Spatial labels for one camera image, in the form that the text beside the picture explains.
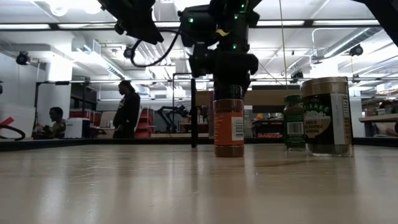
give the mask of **product label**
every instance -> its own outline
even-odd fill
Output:
[[[244,144],[242,113],[217,113],[214,119],[215,145],[228,146]]]
[[[285,115],[285,145],[287,147],[304,147],[304,117],[299,115]]]
[[[306,143],[351,144],[351,120],[346,95],[314,95],[305,97],[303,102]]]

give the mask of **person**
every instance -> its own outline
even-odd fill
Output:
[[[115,127],[113,138],[134,138],[141,98],[130,82],[125,80],[119,84],[119,93],[124,97],[113,119]]]
[[[63,110],[59,107],[50,109],[50,119],[54,122],[51,128],[51,135],[53,138],[62,138],[65,134],[66,124],[63,119]]]

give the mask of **barcode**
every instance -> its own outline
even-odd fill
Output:
[[[304,134],[302,122],[287,123],[287,134]]]
[[[232,118],[232,141],[244,140],[243,118]]]

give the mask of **spice jar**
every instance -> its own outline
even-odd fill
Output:
[[[285,96],[284,139],[288,151],[305,151],[304,107],[301,95]]]
[[[242,87],[219,86],[214,94],[216,157],[243,157],[244,124]]]
[[[305,143],[313,156],[353,153],[346,77],[314,78],[301,87]]]

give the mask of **security camera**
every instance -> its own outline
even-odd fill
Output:
[[[130,59],[131,58],[131,56],[133,55],[133,50],[132,50],[132,46],[131,45],[127,45],[126,46],[126,49],[124,50],[124,52],[123,52],[123,56],[126,58],[126,59]]]
[[[363,48],[361,47],[361,45],[357,45],[355,47],[353,47],[351,50],[349,50],[349,54],[353,57],[353,56],[360,56],[363,54]]]
[[[289,81],[291,84],[297,83],[299,81],[299,78],[303,78],[304,74],[302,71],[297,71],[291,74],[292,80]]]
[[[29,53],[27,51],[19,52],[17,56],[16,62],[18,65],[29,65],[32,59],[29,57]]]
[[[359,78],[359,74],[354,74],[353,75],[353,83],[360,83],[361,80],[355,80],[356,78]]]

